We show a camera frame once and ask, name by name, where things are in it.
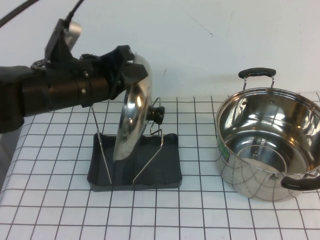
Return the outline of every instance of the cooking pot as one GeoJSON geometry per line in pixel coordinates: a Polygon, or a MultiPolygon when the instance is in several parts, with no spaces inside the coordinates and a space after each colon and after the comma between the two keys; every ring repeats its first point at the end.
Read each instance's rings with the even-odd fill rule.
{"type": "Polygon", "coordinates": [[[217,111],[217,167],[240,194],[285,201],[320,188],[320,107],[273,88],[276,71],[250,68],[238,75],[243,91],[217,111]],[[268,76],[271,87],[246,90],[247,78],[268,76]]]}

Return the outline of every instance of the black lid knob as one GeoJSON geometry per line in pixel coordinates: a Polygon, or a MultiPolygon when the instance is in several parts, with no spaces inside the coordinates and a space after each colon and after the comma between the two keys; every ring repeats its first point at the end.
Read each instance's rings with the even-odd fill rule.
{"type": "Polygon", "coordinates": [[[148,121],[154,121],[156,124],[162,124],[165,117],[165,107],[164,106],[158,106],[154,107],[151,106],[148,109],[148,113],[146,115],[146,119],[148,121]]]}

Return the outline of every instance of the grid pattern tablecloth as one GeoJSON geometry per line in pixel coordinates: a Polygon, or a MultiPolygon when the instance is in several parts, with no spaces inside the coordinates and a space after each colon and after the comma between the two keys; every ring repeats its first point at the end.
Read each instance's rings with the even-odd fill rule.
{"type": "MultiPolygon", "coordinates": [[[[317,93],[304,95],[320,103],[317,93]]],[[[27,118],[0,194],[0,240],[320,239],[318,191],[260,202],[222,180],[214,115],[226,97],[162,99],[162,129],[179,135],[179,189],[90,191],[96,125],[89,108],[27,118]]],[[[103,134],[117,133],[121,107],[94,105],[103,134]]]]}

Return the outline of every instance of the black cable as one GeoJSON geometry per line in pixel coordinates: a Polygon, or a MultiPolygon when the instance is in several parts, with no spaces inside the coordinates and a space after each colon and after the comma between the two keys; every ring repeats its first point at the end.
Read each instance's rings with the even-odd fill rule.
{"type": "Polygon", "coordinates": [[[80,7],[80,5],[83,3],[84,0],[79,0],[76,5],[74,6],[74,8],[72,9],[71,12],[69,12],[68,16],[66,16],[65,20],[64,20],[64,27],[66,29],[69,28],[69,25],[71,23],[71,19],[73,18],[75,12],[77,11],[77,9],[80,7]]]}
{"type": "Polygon", "coordinates": [[[11,19],[13,19],[15,16],[26,10],[31,5],[35,4],[39,0],[27,0],[24,3],[22,3],[20,6],[17,6],[15,9],[13,9],[11,12],[9,12],[7,15],[5,15],[3,18],[0,19],[0,28],[5,25],[7,22],[9,22],[11,19]]]}

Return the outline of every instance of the white backdrop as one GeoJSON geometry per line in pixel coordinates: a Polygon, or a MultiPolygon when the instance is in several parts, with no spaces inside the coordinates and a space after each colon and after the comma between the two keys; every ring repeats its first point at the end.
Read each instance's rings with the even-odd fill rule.
{"type": "MultiPolygon", "coordinates": [[[[0,16],[22,0],[0,0],[0,16]]],[[[0,29],[0,66],[43,58],[58,18],[77,0],[40,0],[0,29]]],[[[275,87],[320,90],[319,0],[85,0],[73,20],[82,34],[72,50],[102,55],[130,45],[153,69],[162,97],[231,94],[238,72],[277,70],[275,87]]],[[[248,83],[269,86],[266,77],[248,83]]]]}

